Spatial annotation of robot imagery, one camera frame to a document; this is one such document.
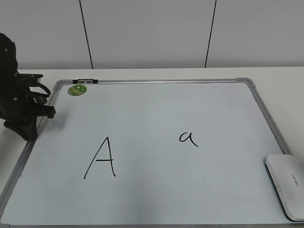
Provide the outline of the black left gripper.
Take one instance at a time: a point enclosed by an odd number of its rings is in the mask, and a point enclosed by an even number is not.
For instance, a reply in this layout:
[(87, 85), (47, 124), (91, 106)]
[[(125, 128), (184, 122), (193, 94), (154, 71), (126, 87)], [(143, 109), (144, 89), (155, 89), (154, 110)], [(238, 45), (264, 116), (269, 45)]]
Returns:
[(46, 105), (51, 92), (40, 83), (42, 74), (10, 75), (0, 71), (0, 117), (4, 126), (16, 132), (25, 141), (35, 141), (37, 117), (54, 118), (55, 108)]

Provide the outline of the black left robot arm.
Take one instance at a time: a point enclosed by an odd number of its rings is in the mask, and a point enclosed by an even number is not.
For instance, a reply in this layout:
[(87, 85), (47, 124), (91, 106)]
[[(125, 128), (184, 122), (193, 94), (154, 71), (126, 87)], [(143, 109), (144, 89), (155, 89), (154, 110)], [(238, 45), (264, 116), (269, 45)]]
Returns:
[(46, 105), (51, 91), (39, 79), (42, 74), (18, 72), (16, 45), (0, 35), (0, 118), (4, 126), (26, 141), (37, 139), (37, 118), (55, 116), (55, 108)]

